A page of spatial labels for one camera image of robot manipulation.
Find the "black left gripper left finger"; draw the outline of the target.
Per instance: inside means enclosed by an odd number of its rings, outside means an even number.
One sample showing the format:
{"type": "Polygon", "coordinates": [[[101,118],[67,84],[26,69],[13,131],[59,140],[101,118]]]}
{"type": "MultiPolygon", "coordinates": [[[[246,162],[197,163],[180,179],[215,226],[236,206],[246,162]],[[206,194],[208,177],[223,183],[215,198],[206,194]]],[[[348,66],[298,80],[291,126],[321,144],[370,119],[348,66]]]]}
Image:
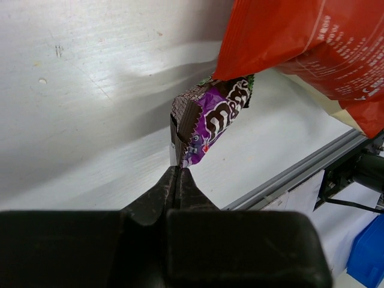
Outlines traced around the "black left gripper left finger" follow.
{"type": "Polygon", "coordinates": [[[165,287],[177,168],[115,211],[1,212],[2,287],[165,287]]]}

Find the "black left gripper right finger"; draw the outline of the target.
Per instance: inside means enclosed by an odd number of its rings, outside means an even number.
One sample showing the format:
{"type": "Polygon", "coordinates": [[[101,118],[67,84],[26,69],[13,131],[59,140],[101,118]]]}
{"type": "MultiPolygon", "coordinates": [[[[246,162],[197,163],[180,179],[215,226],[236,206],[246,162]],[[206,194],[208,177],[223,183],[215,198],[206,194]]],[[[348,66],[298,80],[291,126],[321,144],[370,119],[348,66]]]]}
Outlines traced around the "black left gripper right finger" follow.
{"type": "Polygon", "coordinates": [[[167,279],[173,287],[331,287],[319,236],[295,211],[222,211],[188,169],[166,214],[167,279]]]}

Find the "purple M&M's packet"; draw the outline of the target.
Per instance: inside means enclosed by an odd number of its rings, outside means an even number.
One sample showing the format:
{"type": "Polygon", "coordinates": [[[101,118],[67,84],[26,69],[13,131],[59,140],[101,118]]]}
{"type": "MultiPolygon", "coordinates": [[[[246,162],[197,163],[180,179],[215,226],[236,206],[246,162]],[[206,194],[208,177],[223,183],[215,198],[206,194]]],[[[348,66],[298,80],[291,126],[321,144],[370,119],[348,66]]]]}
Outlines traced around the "purple M&M's packet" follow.
{"type": "Polygon", "coordinates": [[[249,107],[254,75],[232,80],[208,77],[173,99],[171,147],[177,166],[199,163],[242,109],[249,107]]]}

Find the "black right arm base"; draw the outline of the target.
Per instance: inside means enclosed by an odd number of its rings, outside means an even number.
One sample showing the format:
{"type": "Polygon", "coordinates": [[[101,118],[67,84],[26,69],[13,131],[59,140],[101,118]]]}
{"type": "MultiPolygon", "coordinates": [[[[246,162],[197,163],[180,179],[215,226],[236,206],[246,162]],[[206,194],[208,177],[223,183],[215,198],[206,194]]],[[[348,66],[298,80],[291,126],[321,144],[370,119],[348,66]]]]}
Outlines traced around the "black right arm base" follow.
{"type": "Polygon", "coordinates": [[[383,199],[383,133],[373,139],[365,140],[350,152],[330,164],[325,169],[317,202],[317,209],[324,203],[358,208],[377,214],[383,214],[383,206],[369,207],[352,200],[337,199],[345,188],[353,183],[362,185],[380,194],[383,199]]]}

